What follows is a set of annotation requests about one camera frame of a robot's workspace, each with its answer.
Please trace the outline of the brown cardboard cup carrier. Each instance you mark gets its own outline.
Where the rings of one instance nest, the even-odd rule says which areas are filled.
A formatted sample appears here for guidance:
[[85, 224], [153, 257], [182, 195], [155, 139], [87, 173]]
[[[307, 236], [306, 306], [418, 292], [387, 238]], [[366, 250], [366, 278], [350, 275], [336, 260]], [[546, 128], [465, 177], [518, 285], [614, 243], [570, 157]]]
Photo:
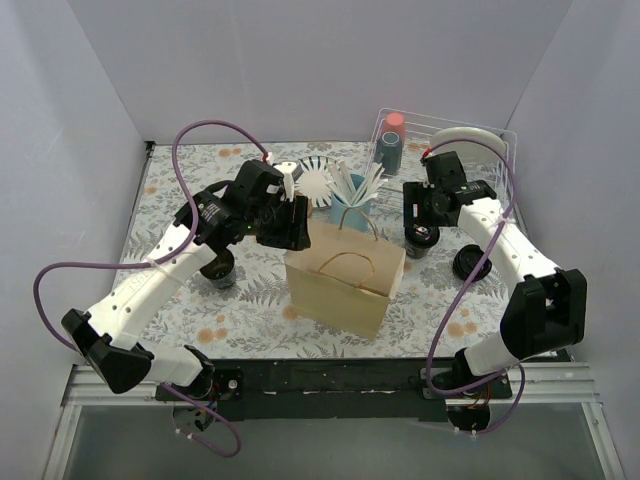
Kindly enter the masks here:
[[381, 297], [389, 297], [390, 290], [380, 285], [369, 285], [368, 283], [363, 282], [357, 286], [358, 289], [362, 291], [366, 291], [372, 295], [378, 295]]

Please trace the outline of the brown paper bag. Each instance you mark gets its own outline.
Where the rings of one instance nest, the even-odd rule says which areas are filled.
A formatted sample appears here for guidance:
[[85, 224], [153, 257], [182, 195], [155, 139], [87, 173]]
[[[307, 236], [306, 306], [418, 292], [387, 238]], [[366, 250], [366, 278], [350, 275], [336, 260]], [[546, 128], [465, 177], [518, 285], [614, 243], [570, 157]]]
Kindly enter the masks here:
[[[399, 289], [405, 249], [371, 233], [311, 220], [311, 247], [289, 251], [284, 264], [294, 311], [303, 317], [373, 339]], [[357, 288], [363, 282], [390, 290], [389, 297]]]

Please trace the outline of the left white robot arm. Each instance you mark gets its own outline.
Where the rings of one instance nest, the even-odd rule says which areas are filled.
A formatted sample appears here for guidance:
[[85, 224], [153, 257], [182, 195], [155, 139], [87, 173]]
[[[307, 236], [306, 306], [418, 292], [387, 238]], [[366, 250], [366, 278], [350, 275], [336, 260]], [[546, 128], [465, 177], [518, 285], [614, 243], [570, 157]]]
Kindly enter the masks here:
[[189, 198], [150, 251], [148, 267], [130, 275], [88, 310], [70, 310], [62, 325], [77, 350], [115, 394], [143, 381], [169, 383], [193, 400], [213, 386], [215, 367], [193, 346], [143, 346], [149, 321], [196, 273], [208, 279], [247, 236], [267, 247], [310, 247], [308, 200], [295, 192], [295, 162], [242, 164], [236, 178]]

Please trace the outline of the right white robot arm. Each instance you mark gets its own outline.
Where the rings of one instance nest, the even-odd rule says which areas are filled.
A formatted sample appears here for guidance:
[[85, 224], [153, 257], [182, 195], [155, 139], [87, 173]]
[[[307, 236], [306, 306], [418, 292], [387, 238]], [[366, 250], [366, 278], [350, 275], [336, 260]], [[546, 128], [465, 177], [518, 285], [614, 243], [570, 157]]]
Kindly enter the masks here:
[[403, 185], [406, 231], [461, 229], [482, 252], [463, 285], [469, 287], [491, 263], [509, 289], [498, 331], [459, 350], [449, 371], [426, 376], [438, 396], [471, 398], [521, 361], [583, 340], [587, 280], [579, 270], [564, 270], [545, 257], [510, 222], [513, 208], [503, 206], [486, 182], [468, 180], [456, 153], [428, 155], [421, 163], [426, 180]]

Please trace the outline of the dark paper coffee cup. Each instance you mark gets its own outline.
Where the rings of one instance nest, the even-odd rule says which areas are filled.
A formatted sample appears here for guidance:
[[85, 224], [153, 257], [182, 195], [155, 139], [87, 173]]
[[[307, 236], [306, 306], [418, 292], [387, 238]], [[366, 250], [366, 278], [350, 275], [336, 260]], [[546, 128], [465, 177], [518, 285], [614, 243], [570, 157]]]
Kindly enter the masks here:
[[404, 248], [406, 251], [406, 255], [411, 259], [422, 259], [424, 258], [429, 250], [436, 244], [433, 240], [427, 241], [414, 241], [412, 239], [406, 238], [404, 242]]

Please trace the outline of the black coffee cup lid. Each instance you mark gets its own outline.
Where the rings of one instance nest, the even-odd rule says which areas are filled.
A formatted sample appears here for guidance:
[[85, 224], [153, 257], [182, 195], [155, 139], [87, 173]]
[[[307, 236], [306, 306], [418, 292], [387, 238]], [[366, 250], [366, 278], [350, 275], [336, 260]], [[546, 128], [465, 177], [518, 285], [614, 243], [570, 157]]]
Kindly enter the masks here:
[[413, 225], [405, 228], [405, 239], [406, 238], [414, 241], [433, 240], [437, 244], [440, 240], [440, 229], [437, 226], [425, 227], [421, 225]]

